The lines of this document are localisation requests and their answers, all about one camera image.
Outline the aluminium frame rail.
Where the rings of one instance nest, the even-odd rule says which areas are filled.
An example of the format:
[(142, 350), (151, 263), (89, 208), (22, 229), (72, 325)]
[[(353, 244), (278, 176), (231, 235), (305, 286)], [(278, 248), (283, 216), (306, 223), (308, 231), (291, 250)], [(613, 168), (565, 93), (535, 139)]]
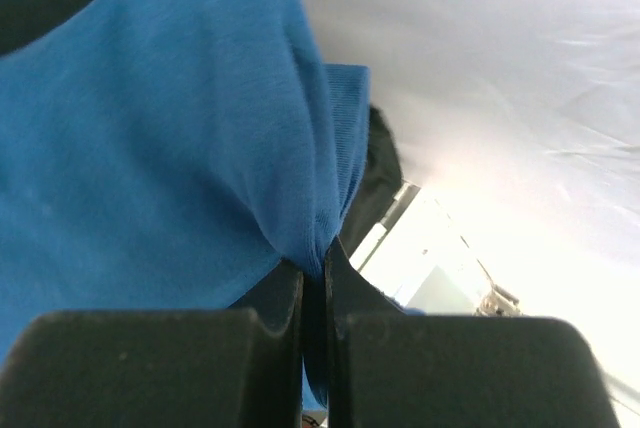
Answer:
[(520, 301), (496, 284), (449, 214), (406, 183), (350, 256), (374, 287), (409, 311), (520, 316)]

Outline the dark blue t shirt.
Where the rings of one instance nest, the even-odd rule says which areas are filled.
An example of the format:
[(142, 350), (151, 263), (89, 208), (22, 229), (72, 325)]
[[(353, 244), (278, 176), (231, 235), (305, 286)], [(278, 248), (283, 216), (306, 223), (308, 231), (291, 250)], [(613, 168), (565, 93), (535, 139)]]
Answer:
[(224, 309), (282, 261), (322, 282), (369, 88), (302, 0), (93, 0), (4, 55), (2, 367), (48, 313)]

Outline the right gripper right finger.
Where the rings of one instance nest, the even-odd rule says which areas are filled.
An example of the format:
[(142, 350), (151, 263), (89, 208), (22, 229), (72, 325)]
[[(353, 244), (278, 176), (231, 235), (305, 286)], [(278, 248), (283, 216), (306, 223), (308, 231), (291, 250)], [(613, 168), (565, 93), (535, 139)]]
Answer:
[(553, 318), (408, 313), (334, 242), (325, 258), (333, 427), (614, 427), (582, 335)]

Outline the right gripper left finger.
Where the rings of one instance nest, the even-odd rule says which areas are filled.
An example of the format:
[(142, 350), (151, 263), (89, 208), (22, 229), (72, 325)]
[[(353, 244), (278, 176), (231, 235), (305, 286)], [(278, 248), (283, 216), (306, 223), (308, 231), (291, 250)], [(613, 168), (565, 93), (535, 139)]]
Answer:
[(5, 427), (297, 427), (303, 276), (283, 263), (218, 311), (60, 311), (1, 372)]

